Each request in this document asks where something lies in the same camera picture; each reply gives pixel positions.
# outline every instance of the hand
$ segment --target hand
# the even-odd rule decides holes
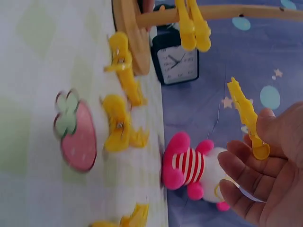
[[[225,172],[244,190],[264,202],[256,202],[230,181],[221,180],[220,190],[231,208],[248,222],[261,227],[303,226],[303,102],[281,116],[264,109],[257,120],[257,133],[270,144],[270,156],[256,160],[248,136],[231,141],[218,156]]]
[[[155,4],[155,0],[142,0],[143,1],[143,13],[150,13],[153,11],[153,6]]]

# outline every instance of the red and white striped shirt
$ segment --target red and white striped shirt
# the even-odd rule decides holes
[[[186,153],[174,154],[172,168],[179,169],[184,174],[184,185],[198,182],[204,170],[204,159],[200,152],[188,148]]]

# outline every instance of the clock face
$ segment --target clock face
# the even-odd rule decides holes
[[[197,50],[187,52],[178,45],[161,49],[157,55],[165,84],[198,77]]]

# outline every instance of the stuffed toy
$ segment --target stuffed toy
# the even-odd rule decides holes
[[[199,143],[196,149],[190,147],[190,137],[185,132],[177,133],[169,142],[163,157],[162,181],[169,190],[187,187],[192,200],[204,199],[216,203],[220,211],[229,210],[219,187],[219,181],[234,182],[220,167],[217,156],[226,151],[214,148],[211,140]]]

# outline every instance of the black alarm clock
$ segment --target black alarm clock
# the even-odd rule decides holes
[[[163,33],[152,39],[151,57],[158,80],[173,85],[199,78],[199,51],[185,51],[179,31]]]

